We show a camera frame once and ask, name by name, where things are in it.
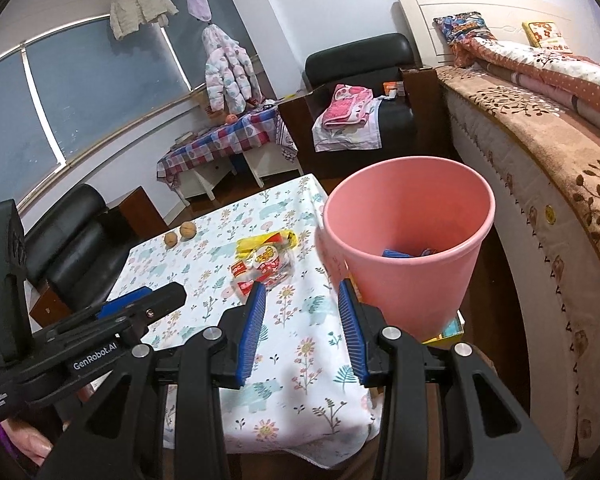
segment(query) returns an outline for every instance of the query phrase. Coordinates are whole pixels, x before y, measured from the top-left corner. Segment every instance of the human hand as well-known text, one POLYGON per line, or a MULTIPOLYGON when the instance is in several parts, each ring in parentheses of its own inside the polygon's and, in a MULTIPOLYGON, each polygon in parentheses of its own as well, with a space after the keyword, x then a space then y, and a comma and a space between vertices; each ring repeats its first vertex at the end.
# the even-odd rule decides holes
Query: human hand
POLYGON ((51 453, 53 445, 48 438, 26 422, 18 418, 8 418, 0 425, 11 443, 36 465, 42 465, 47 455, 51 453))

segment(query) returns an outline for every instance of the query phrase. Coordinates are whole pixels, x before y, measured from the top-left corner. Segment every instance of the plastic bucket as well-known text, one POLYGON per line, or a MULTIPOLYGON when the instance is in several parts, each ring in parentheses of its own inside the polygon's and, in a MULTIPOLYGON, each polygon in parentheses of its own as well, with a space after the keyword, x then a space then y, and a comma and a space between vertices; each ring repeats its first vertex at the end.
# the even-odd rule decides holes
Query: plastic bucket
POLYGON ((407 156, 344 180, 324 207, 330 251, 344 258, 363 301, 420 341, 453 319, 493 224, 487 181, 446 158, 407 156), (385 249, 419 258, 382 257, 385 249))

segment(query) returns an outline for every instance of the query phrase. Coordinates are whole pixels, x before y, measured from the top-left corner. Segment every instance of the headboard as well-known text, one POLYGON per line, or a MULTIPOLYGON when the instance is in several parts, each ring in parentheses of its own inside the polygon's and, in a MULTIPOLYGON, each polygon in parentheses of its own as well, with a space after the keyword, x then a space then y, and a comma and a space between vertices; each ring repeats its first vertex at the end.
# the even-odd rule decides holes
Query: headboard
POLYGON ((496 38, 529 44, 523 22, 555 22, 571 49, 584 52, 568 13, 542 0, 400 0, 402 12, 425 65, 453 63, 454 57, 433 18, 459 12, 480 12, 496 38))

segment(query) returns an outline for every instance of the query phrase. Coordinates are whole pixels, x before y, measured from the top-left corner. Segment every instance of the colorful pillow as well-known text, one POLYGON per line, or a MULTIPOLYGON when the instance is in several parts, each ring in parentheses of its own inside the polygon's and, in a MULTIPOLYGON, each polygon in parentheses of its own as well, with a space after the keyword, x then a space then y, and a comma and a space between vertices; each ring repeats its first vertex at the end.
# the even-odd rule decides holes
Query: colorful pillow
POLYGON ((496 40, 489 27, 484 23, 480 12, 462 12, 451 16, 434 18, 433 22, 444 35, 446 42, 453 46, 462 40, 469 38, 484 38, 485 40, 496 40))
POLYGON ((522 27, 531 46, 573 54, 554 22, 525 22, 522 27))

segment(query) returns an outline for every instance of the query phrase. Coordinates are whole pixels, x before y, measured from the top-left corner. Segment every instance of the white tablecloth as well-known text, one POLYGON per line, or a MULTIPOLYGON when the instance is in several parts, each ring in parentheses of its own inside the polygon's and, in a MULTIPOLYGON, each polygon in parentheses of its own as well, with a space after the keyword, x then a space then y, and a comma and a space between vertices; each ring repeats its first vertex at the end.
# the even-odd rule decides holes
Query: white tablecloth
MULTIPOLYGON (((155 290, 181 283, 186 304, 151 325, 144 338, 155 349, 181 345, 240 304, 230 286, 236 240, 283 228, 298 234, 293 276, 267 294, 253 374, 239 392, 220 393, 229 453, 286 449, 330 467, 378 433, 381 406, 374 406, 378 403, 351 371, 337 284, 323 264, 329 260, 321 244, 325 200, 309 175, 209 213, 196 220, 196 237, 173 249, 167 250, 162 236, 134 248, 111 291, 110 300, 144 285, 155 290)), ((175 399, 172 387, 168 447, 174 441, 175 399)))

